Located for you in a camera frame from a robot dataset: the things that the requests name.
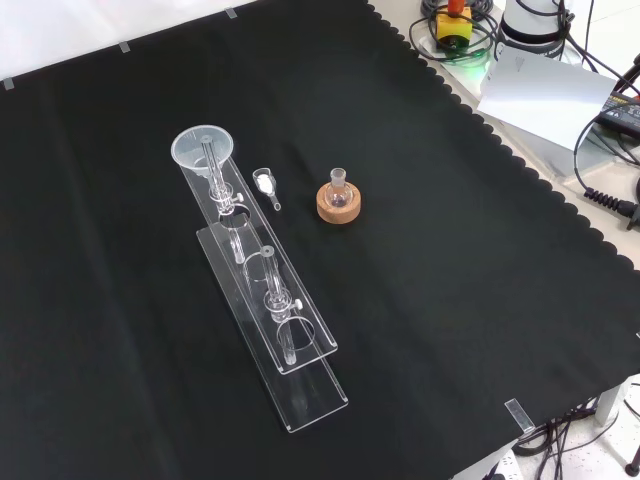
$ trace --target tape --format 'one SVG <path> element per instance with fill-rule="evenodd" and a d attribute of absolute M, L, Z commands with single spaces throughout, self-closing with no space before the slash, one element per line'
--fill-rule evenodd
<path fill-rule="evenodd" d="M 529 418 L 529 415 L 527 415 L 527 412 L 524 411 L 520 406 L 520 403 L 515 398 L 509 400 L 504 404 L 504 406 L 507 407 L 507 410 L 509 410 L 509 413 L 522 429 L 523 433 L 529 433 L 536 428 Z"/>

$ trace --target white paper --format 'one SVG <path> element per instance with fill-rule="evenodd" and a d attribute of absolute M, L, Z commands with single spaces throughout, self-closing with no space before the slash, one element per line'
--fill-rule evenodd
<path fill-rule="evenodd" d="M 505 47 L 478 110 L 573 150 L 614 85 L 597 73 Z"/>

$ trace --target table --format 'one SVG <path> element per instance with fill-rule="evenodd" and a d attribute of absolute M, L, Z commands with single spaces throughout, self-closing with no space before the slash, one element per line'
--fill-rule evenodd
<path fill-rule="evenodd" d="M 420 17 L 420 0 L 406 0 L 389 2 L 386 0 L 371 0 L 370 2 L 380 12 L 384 19 L 398 28 L 400 33 L 408 38 L 409 25 Z M 496 8 L 504 8 L 504 2 L 496 2 Z M 586 15 L 588 5 L 586 2 L 578 4 L 568 4 L 574 13 L 576 13 L 576 21 L 572 28 L 574 38 L 581 39 L 586 31 Z M 596 45 L 595 53 L 604 62 L 617 69 L 619 73 L 624 73 L 627 67 L 631 65 L 635 54 L 632 50 L 627 49 L 625 52 L 619 50 L 602 51 L 605 38 L 594 39 L 591 35 L 592 46 Z M 474 75 L 468 74 L 464 69 L 453 68 L 447 69 L 437 62 L 431 62 L 430 66 L 435 68 L 445 82 L 451 86 L 453 93 L 459 95 L 463 102 L 471 106 L 476 113 L 482 115 L 487 123 L 495 128 L 495 133 L 500 135 L 502 141 L 509 145 L 515 152 L 527 161 L 527 165 L 537 170 L 541 178 L 551 182 L 553 189 L 562 193 L 565 199 L 578 208 L 582 215 L 585 215 L 594 228 L 600 230 L 606 241 L 613 243 L 621 255 L 630 258 L 635 265 L 640 262 L 640 247 L 637 245 L 637 233 L 628 233 L 625 229 L 626 220 L 611 215 L 608 211 L 595 206 L 592 202 L 587 201 L 581 195 L 582 189 L 574 178 L 558 178 L 554 176 L 545 164 L 544 154 L 547 151 L 553 151 L 544 142 L 541 142 L 526 132 L 519 131 L 516 128 L 502 124 L 499 120 L 488 117 L 476 111 L 480 101 L 479 80 Z M 612 76 L 606 70 L 605 75 Z M 580 150 L 580 155 L 584 159 L 585 155 L 589 155 L 591 163 L 600 165 L 599 168 L 588 172 L 585 175 L 587 181 L 594 188 L 605 191 L 609 194 L 625 199 L 635 199 L 635 184 L 637 181 L 636 172 L 630 169 L 626 164 L 616 159 L 615 156 L 604 152 L 603 150 L 585 142 Z M 628 391 L 628 382 L 603 392 L 596 419 L 600 425 L 608 424 L 614 417 Z M 478 463 L 470 466 L 464 472 L 456 475 L 455 480 L 473 480 L 481 478 L 497 461 L 502 458 L 505 452 L 512 447 L 514 442 L 507 444 L 505 447 L 497 450 L 488 457 L 480 460 Z"/>
<path fill-rule="evenodd" d="M 505 401 L 518 398 L 538 423 L 629 373 L 638 355 L 627 265 L 366 7 L 282 0 L 237 13 L 2 92 L 2 156 L 21 160 L 0 188 L 11 225 L 2 351 L 14 366 L 1 385 L 11 394 L 0 442 L 13 477 L 444 478 L 518 435 Z M 299 435 L 283 435 L 272 415 L 194 237 L 202 218 L 168 148 L 197 123 L 232 132 L 245 176 L 272 167 L 283 210 L 269 219 L 331 312 L 332 361 L 351 403 Z M 452 137 L 460 123 L 468 144 Z M 339 231 L 305 202 L 334 162 L 368 205 Z M 380 188 L 397 166 L 417 219 Z M 349 268 L 336 275 L 335 265 Z M 606 283 L 579 284 L 584 265 L 624 278 L 622 298 Z M 611 312 L 606 329 L 594 330 L 594 308 Z M 560 356 L 550 361 L 546 345 Z M 549 399 L 540 383 L 563 392 Z"/>

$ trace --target electronic device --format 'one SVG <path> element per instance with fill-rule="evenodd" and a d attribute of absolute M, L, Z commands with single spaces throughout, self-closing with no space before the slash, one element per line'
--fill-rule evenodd
<path fill-rule="evenodd" d="M 625 135 L 640 140 L 640 105 L 630 103 L 632 101 L 633 100 L 626 95 L 612 92 L 602 107 L 602 112 L 596 123 L 614 132 L 624 133 Z M 617 105 L 621 105 L 620 108 L 610 110 Z"/>

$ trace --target yellow device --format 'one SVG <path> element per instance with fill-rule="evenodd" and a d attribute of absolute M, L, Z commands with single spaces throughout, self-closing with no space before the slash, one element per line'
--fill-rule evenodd
<path fill-rule="evenodd" d="M 471 18 L 471 8 L 464 7 L 460 15 Z M 436 15 L 436 38 L 453 48 L 467 48 L 471 42 L 473 25 L 464 18 L 453 18 L 446 13 Z"/>

